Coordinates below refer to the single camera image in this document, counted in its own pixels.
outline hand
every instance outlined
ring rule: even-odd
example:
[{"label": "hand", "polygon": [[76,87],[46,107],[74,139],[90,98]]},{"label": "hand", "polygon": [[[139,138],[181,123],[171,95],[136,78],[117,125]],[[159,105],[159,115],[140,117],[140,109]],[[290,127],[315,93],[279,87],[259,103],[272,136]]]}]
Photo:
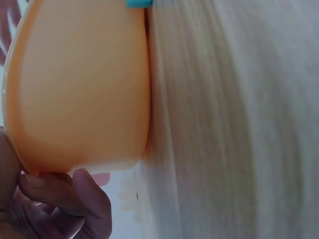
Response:
[{"label": "hand", "polygon": [[75,239],[109,238],[112,215],[107,195],[84,169],[73,178],[21,175],[0,128],[0,239],[66,239],[79,229]]},{"label": "hand", "polygon": [[4,65],[6,55],[11,44],[11,34],[9,31],[8,17],[12,20],[14,27],[18,26],[21,19],[20,9],[17,0],[0,0],[0,39],[3,49],[0,49],[0,65]]}]

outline finger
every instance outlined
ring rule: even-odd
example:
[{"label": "finger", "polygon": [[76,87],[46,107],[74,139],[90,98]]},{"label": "finger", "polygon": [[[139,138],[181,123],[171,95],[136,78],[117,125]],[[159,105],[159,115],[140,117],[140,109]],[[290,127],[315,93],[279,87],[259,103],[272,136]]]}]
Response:
[{"label": "finger", "polygon": [[12,23],[15,28],[17,28],[19,21],[21,19],[20,8],[17,0],[7,0],[8,1],[8,13],[11,17]]},{"label": "finger", "polygon": [[75,191],[87,209],[85,222],[75,239],[106,239],[112,233],[111,202],[84,169],[73,174]]},{"label": "finger", "polygon": [[1,18],[0,20],[0,39],[4,47],[5,55],[7,55],[11,44],[11,34],[9,31],[7,16]]},{"label": "finger", "polygon": [[57,224],[61,234],[66,238],[70,238],[83,226],[85,218],[84,216],[75,217],[68,215],[62,212],[59,208],[54,209],[51,213],[51,217]]},{"label": "finger", "polygon": [[12,200],[10,222],[13,225],[16,225],[16,230],[19,230],[26,238],[37,238],[37,235],[29,225],[29,222],[24,212],[24,208],[26,208],[29,204],[30,199],[27,198],[19,190],[19,188],[17,188],[14,194],[14,198]]},{"label": "finger", "polygon": [[18,183],[20,190],[34,201],[59,207],[70,215],[85,215],[85,208],[74,187],[58,180],[53,174],[45,173],[40,177],[23,174]]},{"label": "finger", "polygon": [[4,130],[0,128],[0,220],[10,205],[19,175],[18,159],[6,139]]},{"label": "finger", "polygon": [[28,204],[28,207],[24,208],[24,212],[29,225],[39,239],[65,239],[50,215],[42,211],[38,206]]}]

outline orange plastic object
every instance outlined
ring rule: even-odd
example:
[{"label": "orange plastic object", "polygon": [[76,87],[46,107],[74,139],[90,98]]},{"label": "orange plastic object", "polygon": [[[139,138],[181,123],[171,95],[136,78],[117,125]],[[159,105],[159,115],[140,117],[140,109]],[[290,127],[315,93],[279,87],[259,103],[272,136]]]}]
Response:
[{"label": "orange plastic object", "polygon": [[2,102],[29,173],[134,166],[150,121],[144,10],[125,0],[32,0],[5,63]]}]

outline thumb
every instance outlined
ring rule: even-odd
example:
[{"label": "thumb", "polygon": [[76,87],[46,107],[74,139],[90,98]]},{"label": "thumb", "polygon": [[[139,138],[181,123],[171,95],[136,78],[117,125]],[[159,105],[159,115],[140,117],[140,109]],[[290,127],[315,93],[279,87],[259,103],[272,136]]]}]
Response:
[{"label": "thumb", "polygon": [[87,209],[84,225],[74,239],[108,239],[112,233],[110,199],[85,169],[74,172],[73,186]]}]

